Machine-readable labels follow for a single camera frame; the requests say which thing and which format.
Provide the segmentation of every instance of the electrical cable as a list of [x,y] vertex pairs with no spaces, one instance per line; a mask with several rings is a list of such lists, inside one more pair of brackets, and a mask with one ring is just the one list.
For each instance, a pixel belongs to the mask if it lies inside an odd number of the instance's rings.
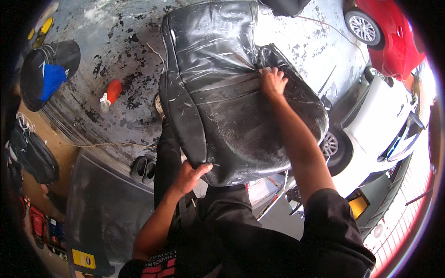
[[342,37],[344,37],[348,42],[350,42],[352,45],[354,45],[355,47],[357,47],[357,48],[360,50],[360,53],[361,53],[361,55],[362,55],[362,58],[363,58],[364,63],[365,63],[365,64],[368,63],[368,62],[366,61],[366,59],[364,58],[363,51],[361,50],[361,48],[360,48],[358,45],[356,45],[355,43],[351,42],[351,41],[348,39],[348,37],[346,37],[345,35],[343,35],[343,34],[342,34],[337,28],[335,28],[334,26],[330,25],[329,23],[322,22],[322,21],[320,21],[320,20],[316,20],[316,19],[309,18],[309,17],[304,17],[304,16],[296,16],[296,17],[299,17],[299,18],[302,18],[302,19],[306,19],[306,20],[312,20],[312,21],[315,21],[315,22],[318,22],[318,23],[320,23],[320,24],[324,24],[324,25],[327,25],[327,26],[333,28],[333,29],[336,30]]
[[94,144],[94,145],[63,145],[63,146],[58,146],[58,147],[54,147],[54,148],[55,149],[62,148],[62,147],[92,148],[92,147],[101,146],[101,145],[134,145],[134,146],[148,148],[148,149],[156,148],[158,146],[158,145],[146,146],[146,145],[140,145],[140,144],[136,144],[136,143],[98,143],[98,144]]
[[148,43],[146,43],[147,45],[148,45],[148,47],[150,47],[150,49],[154,52],[154,53],[156,53],[158,56],[159,56],[159,58],[161,58],[161,61],[162,61],[162,73],[164,73],[164,69],[165,69],[165,62],[164,62],[164,59],[162,58],[162,56],[158,53],[158,52],[156,52]]

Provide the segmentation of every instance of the black bag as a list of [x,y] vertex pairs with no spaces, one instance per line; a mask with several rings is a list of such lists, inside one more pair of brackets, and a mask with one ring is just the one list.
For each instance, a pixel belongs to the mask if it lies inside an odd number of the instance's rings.
[[9,148],[26,172],[34,176],[38,183],[49,185],[59,179],[59,165],[53,154],[46,147],[42,139],[28,129],[21,118],[18,118],[12,130]]
[[261,0],[261,3],[271,7],[275,16],[296,17],[311,0]]

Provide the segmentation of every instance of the tire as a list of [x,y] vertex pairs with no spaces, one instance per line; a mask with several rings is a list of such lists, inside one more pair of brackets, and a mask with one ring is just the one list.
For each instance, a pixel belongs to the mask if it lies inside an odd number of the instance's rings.
[[329,156],[328,169],[332,176],[337,175],[349,164],[352,158],[352,144],[348,140],[346,134],[339,128],[332,126],[329,128],[328,132],[333,135],[337,142],[337,151]]
[[[372,69],[373,69],[372,66],[366,66],[366,68],[364,68],[363,75],[368,83],[371,83],[375,77],[375,75],[372,73]],[[383,81],[385,81],[389,87],[392,87],[394,85],[394,81],[392,80],[391,77],[384,76]]]
[[[363,20],[367,21],[367,23],[369,23],[369,25],[371,27],[371,31],[373,31],[372,33],[374,34],[372,40],[370,40],[370,39],[365,40],[364,38],[360,37],[359,35],[357,35],[354,32],[354,30],[353,30],[354,26],[351,26],[351,24],[354,21],[354,19],[351,20],[351,18],[353,18],[353,17],[362,18]],[[348,30],[359,41],[361,41],[369,46],[375,46],[380,43],[381,38],[382,38],[382,33],[381,33],[381,29],[380,29],[379,25],[377,25],[377,23],[362,10],[360,10],[358,8],[351,9],[349,12],[347,12],[344,15],[344,21],[345,21],[345,24],[346,24],[346,27],[348,28]]]

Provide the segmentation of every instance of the car seat cushion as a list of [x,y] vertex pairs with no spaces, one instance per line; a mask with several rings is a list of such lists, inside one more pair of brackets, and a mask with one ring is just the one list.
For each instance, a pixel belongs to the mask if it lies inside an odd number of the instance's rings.
[[213,163],[212,186],[245,183],[290,168],[258,69],[276,66],[285,90],[320,142],[326,110],[274,46],[258,47],[256,1],[210,1],[168,13],[162,23],[167,53],[159,92],[166,119],[193,166]]

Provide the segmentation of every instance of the black shoe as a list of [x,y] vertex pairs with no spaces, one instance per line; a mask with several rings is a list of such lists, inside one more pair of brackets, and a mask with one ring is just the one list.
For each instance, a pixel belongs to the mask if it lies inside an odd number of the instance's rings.
[[135,182],[142,182],[142,179],[145,175],[145,168],[147,166],[147,158],[145,156],[141,156],[136,158],[131,167],[131,178]]
[[148,185],[154,178],[154,167],[155,162],[153,160],[147,161],[147,166],[145,167],[144,177],[142,178],[142,183]]

